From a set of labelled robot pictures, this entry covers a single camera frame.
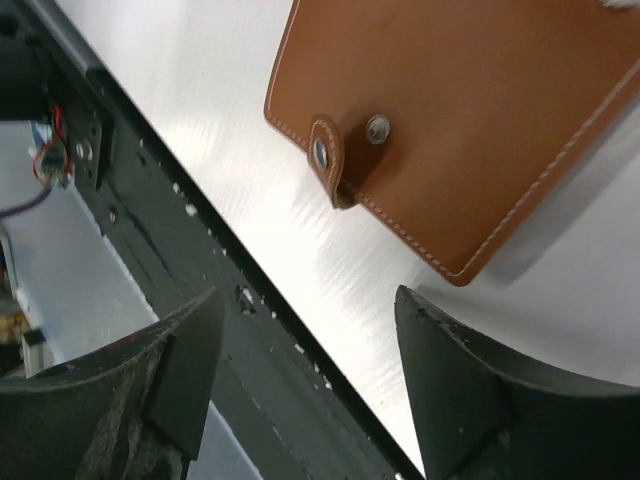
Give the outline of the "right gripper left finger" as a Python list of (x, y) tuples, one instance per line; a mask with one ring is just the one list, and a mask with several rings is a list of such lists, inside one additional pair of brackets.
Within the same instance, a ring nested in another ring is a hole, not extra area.
[(29, 379), (1, 381), (4, 479), (183, 479), (199, 454), (224, 305), (165, 319)]

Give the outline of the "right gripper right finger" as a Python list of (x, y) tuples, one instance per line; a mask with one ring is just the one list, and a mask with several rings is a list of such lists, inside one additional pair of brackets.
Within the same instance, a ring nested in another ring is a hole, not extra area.
[(395, 322), (427, 478), (638, 478), (638, 388), (524, 355), (406, 286)]

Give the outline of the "brown leather card holder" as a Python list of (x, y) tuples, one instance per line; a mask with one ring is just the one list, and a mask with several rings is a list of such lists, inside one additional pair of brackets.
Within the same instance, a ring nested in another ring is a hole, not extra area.
[(638, 97), (635, 2), (296, 1), (264, 115), (464, 286)]

